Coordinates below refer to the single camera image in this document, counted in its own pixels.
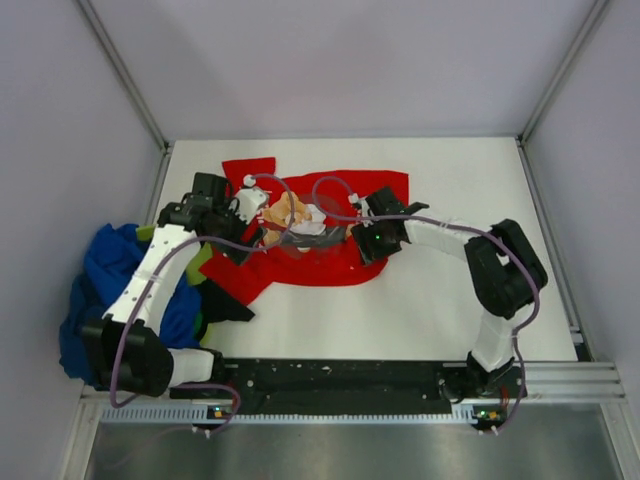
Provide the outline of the red printed t shirt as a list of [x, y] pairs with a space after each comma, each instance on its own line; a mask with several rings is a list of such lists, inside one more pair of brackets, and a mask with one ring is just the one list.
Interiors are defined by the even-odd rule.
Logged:
[[248, 305], [272, 283], [304, 287], [352, 286], [370, 281], [384, 268], [384, 260], [362, 264], [351, 235], [353, 225], [323, 214], [355, 216], [348, 196], [361, 197], [385, 186], [409, 200], [409, 175], [393, 170], [334, 170], [312, 172], [284, 180], [293, 192], [295, 205], [283, 187], [260, 179], [257, 185], [269, 194], [257, 225], [266, 230], [265, 245], [275, 243], [289, 218], [294, 225], [283, 242], [266, 252], [253, 253], [241, 266], [215, 253], [200, 271], [241, 303]]

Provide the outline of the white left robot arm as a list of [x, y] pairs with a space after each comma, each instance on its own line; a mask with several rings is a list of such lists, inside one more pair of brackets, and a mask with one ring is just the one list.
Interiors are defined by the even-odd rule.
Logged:
[[100, 386], [150, 397], [187, 383], [209, 397], [224, 390], [221, 354], [171, 347], [160, 337], [161, 325], [203, 244], [214, 242], [236, 264], [246, 261], [264, 235], [251, 225], [268, 200], [252, 176], [233, 192], [228, 179], [198, 172], [190, 192], [160, 211], [150, 245], [123, 292], [81, 330]]

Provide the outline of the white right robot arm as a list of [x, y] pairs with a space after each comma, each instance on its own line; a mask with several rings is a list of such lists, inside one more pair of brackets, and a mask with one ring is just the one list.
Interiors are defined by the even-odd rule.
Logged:
[[351, 233], [364, 265], [401, 251], [403, 244], [438, 250], [464, 262], [482, 313], [477, 338], [459, 374], [444, 377], [451, 400], [498, 392], [519, 360], [518, 335], [540, 308], [540, 291], [548, 275], [521, 226], [505, 219], [482, 230], [446, 216], [428, 205], [400, 201], [384, 187], [365, 197], [352, 193], [349, 203], [359, 215]]

